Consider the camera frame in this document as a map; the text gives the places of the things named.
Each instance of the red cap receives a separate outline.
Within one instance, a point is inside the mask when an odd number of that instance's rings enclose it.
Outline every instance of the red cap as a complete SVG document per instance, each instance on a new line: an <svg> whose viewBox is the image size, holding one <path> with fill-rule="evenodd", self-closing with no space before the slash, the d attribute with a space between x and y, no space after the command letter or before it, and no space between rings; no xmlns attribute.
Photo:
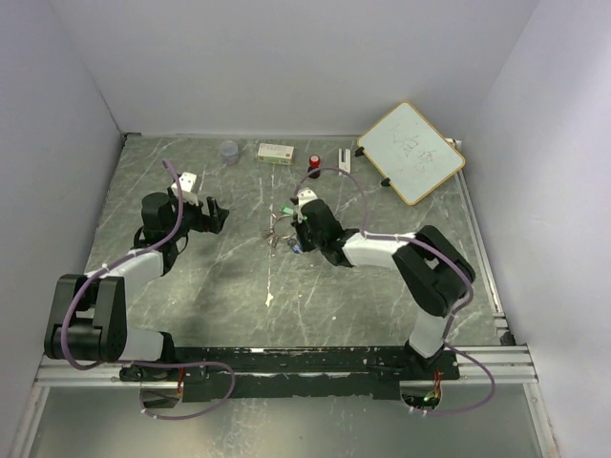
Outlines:
<svg viewBox="0 0 611 458"><path fill-rule="evenodd" d="M309 157L309 166L318 169L321 166L321 159L319 156L312 155Z"/></svg>

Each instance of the clear plastic container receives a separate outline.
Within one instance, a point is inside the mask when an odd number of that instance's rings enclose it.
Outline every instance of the clear plastic container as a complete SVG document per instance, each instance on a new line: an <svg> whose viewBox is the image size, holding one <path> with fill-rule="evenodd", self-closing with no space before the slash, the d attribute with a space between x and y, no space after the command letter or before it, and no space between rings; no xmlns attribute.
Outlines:
<svg viewBox="0 0 611 458"><path fill-rule="evenodd" d="M219 152L221 153L222 161L227 165L234 165L240 160L240 148L238 143L233 140L225 140L219 146Z"/></svg>

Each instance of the whiteboard with drawing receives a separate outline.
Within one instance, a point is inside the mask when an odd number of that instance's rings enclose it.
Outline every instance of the whiteboard with drawing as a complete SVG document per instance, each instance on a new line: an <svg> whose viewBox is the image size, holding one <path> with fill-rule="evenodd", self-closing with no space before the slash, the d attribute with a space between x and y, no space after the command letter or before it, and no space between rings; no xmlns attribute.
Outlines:
<svg viewBox="0 0 611 458"><path fill-rule="evenodd" d="M465 158L409 102L383 117L358 145L408 205L465 165Z"/></svg>

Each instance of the wooden frame of whiteboard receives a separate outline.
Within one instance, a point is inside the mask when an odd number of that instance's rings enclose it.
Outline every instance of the wooden frame of whiteboard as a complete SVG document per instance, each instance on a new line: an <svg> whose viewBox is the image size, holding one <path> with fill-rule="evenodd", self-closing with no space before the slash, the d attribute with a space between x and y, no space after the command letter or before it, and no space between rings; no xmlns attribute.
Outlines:
<svg viewBox="0 0 611 458"><path fill-rule="evenodd" d="M429 122L429 120L424 117L416 107L414 107L408 100L404 100L401 103L399 103L396 107L394 107L392 110L390 110L388 113L386 113L384 115L384 117L382 117L382 119L380 119L378 122L376 122L371 129L369 129L368 131L366 131L364 134L362 134L358 140L356 140L356 144L359 145L359 147L363 148L363 153L365 154L365 156L367 156L367 158L369 159L369 161L373 164L373 166L378 170L378 172L380 173L380 175L384 178L387 178L387 176L384 174L384 172L382 172L382 170L380 169L380 167L375 163L375 161L371 158L371 156L368 154L367 150L363 147L363 145L361 145L361 138L363 138L365 135L367 135L369 132L371 132L373 129L375 129L379 124L382 123L382 121L384 121L392 112L394 112L397 108L399 108L401 105L403 104L407 104L409 105L421 118L422 120L424 120L431 129L433 129L438 135L439 137L445 141L448 146L450 148L452 148L456 154L462 159L462 164L460 164L459 167L456 168L456 170L454 170L453 172L450 172L445 178L443 178L441 181L439 181L439 183L437 183L436 186L432 187L430 189L429 192L427 192L426 194L424 194L423 196L421 196L418 200L414 201L414 202L410 202L408 201L400 192L399 190L394 186L394 184L392 183L392 180L390 181L390 186L392 187L392 189L394 189L394 192L397 193L397 195L408 205L415 205L416 203L418 203L420 200L422 200L423 198L425 198L426 196L428 196L430 193L432 193L435 189L437 189L439 186L441 186L443 183L445 183L450 177L454 176L459 170L461 170L466 163L466 159L463 155L460 154L460 152L458 150L456 150L456 148L454 148L454 146L450 143L448 143L446 141L446 137L444 137L443 135L441 135L441 133Z"/></svg>

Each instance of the gray floor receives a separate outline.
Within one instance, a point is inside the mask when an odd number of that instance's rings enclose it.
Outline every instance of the gray floor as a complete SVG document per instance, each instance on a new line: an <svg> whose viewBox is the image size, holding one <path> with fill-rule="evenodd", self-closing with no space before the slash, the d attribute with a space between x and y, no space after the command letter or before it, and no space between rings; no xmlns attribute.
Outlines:
<svg viewBox="0 0 611 458"><path fill-rule="evenodd" d="M95 235L88 269L122 256L141 224L140 201L164 191L171 179L161 166L170 159L180 172L203 174L201 199L217 198L231 211L220 235L193 233L188 249L164 278L149 283L128 304L131 326L169 331L178 345L357 345L402 344L416 307L395 272L380 268L333 267L320 253L293 254L261 238L269 209L289 204L307 158L337 165L339 147L352 140L267 140L295 146L295 165L255 160L260 141L238 140L240 162L223 166L217 139L130 137L125 145ZM459 345L498 344L491 298L477 261L467 209L451 178L416 206L406 205L365 157L352 171L369 199L369 230L403 233L424 224L437 226L466 256L478 275L474 302L455 322L451 339ZM357 227L363 202L344 177L323 174L308 185L335 211L345 227Z"/></svg>
<svg viewBox="0 0 611 458"><path fill-rule="evenodd" d="M470 405L488 386L447 386L446 408ZM180 410L201 409L201 405ZM366 397L233 400L184 422L139 413L137 390L53 388L31 458L64 457L540 457L521 385L500 386L480 410L456 417L408 414Z"/></svg>

